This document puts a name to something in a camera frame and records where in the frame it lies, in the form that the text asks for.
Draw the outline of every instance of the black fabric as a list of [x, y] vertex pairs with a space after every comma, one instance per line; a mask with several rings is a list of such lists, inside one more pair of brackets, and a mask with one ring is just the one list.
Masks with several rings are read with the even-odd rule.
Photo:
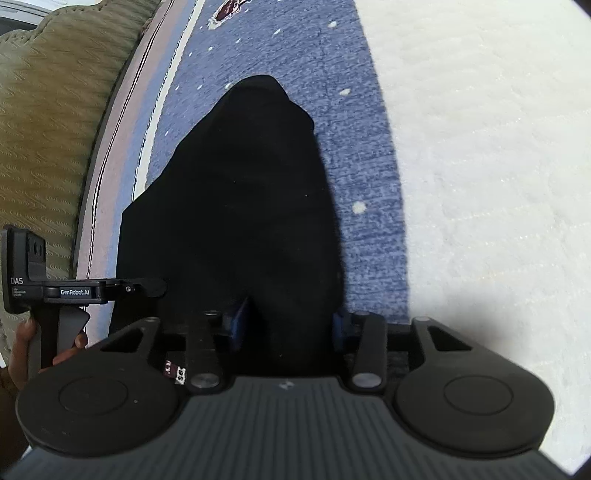
[[257, 350], [305, 372], [330, 349], [343, 301], [339, 233], [314, 123], [268, 76], [229, 90], [123, 214], [117, 277], [161, 277], [159, 300], [117, 301], [111, 333], [249, 296]]

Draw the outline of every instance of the olive green couch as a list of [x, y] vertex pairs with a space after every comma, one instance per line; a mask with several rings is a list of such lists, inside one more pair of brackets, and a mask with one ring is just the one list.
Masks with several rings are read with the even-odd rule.
[[[0, 37], [0, 224], [45, 237], [53, 278], [72, 274], [93, 145], [118, 77], [158, 4], [104, 0], [66, 7], [35, 30]], [[0, 307], [6, 363], [19, 320]]]

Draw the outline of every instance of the metal screw head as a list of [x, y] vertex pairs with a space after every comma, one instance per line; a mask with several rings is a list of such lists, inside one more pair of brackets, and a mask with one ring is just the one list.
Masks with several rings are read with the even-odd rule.
[[359, 388], [376, 388], [382, 383], [382, 378], [371, 372], [358, 373], [351, 380]]
[[213, 388], [220, 384], [216, 374], [197, 374], [191, 378], [191, 385], [197, 388]]

